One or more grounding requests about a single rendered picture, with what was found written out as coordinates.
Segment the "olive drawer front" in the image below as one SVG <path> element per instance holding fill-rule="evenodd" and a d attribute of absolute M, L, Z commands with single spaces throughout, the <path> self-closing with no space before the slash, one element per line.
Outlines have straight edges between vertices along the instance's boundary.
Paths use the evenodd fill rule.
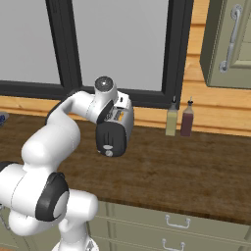
<path fill-rule="evenodd" d="M 251 225 L 240 225 L 110 202 L 106 203 L 108 216 L 113 220 L 251 244 Z"/>
<path fill-rule="evenodd" d="M 184 251 L 251 251 L 251 245 L 245 246 L 244 244 L 239 243 L 195 237 L 140 226 L 114 225 L 109 226 L 109 232 L 110 239 L 112 240 L 135 244 L 156 251 L 165 251 L 162 245 L 163 238 L 177 244 L 184 242 Z"/>

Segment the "dark red sauce bottle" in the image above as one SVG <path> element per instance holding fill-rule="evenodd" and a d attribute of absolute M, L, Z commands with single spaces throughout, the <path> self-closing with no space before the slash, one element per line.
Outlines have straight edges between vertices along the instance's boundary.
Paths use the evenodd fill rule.
<path fill-rule="evenodd" d="M 180 127 L 180 135 L 181 136 L 190 136 L 191 135 L 193 118 L 194 118 L 192 104 L 193 104 L 193 100 L 189 99 L 187 101 L 187 107 L 182 113 L 182 120 L 181 120 L 181 127 Z"/>

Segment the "silver toaster with black end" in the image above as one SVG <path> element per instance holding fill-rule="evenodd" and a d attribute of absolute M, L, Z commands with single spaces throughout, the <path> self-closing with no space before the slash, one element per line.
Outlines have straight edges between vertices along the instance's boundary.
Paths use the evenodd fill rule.
<path fill-rule="evenodd" d="M 133 123 L 104 122 L 96 127 L 96 147 L 107 157 L 121 157 L 127 148 Z"/>

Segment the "black framed window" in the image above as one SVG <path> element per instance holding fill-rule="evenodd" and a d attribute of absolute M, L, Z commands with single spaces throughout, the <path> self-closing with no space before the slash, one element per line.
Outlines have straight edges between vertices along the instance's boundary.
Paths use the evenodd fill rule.
<path fill-rule="evenodd" d="M 106 75 L 133 105 L 179 103 L 193 0 L 0 0 L 0 95 L 60 100 Z"/>

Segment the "grey blue object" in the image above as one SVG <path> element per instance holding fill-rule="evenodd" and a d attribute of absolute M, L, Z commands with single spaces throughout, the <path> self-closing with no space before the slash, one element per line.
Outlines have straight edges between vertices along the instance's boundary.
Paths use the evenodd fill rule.
<path fill-rule="evenodd" d="M 0 112 L 0 127 L 9 119 L 9 114 L 7 112 Z"/>

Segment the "olive wall cupboard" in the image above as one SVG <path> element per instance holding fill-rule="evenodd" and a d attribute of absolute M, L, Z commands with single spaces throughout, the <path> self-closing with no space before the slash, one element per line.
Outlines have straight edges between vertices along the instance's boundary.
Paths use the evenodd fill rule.
<path fill-rule="evenodd" d="M 226 59 L 234 20 L 234 5 L 243 8 L 228 70 L 219 65 Z M 210 87 L 251 89 L 251 0 L 210 0 L 202 43 L 200 65 Z"/>

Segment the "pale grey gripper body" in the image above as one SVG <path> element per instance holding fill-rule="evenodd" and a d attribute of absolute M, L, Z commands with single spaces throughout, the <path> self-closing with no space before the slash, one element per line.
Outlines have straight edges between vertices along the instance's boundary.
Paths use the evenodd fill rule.
<path fill-rule="evenodd" d="M 114 108 L 113 123 L 116 126 L 130 127 L 133 125 L 133 112 L 132 109 Z"/>

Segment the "yellow oil bottle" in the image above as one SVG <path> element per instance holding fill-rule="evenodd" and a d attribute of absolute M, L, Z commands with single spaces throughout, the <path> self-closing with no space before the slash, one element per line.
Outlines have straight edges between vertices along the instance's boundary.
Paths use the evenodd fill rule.
<path fill-rule="evenodd" d="M 177 122 L 176 98 L 173 97 L 171 107 L 167 112 L 166 135 L 168 136 L 176 135 L 176 122 Z"/>

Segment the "olive cupboard door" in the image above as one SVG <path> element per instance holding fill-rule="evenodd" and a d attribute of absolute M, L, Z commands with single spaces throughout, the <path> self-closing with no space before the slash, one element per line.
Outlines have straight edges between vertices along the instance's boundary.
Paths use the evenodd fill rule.
<path fill-rule="evenodd" d="M 109 219 L 107 203 L 100 201 L 96 216 L 87 224 L 89 234 L 98 245 L 100 251 L 111 251 L 110 232 L 108 227 Z"/>

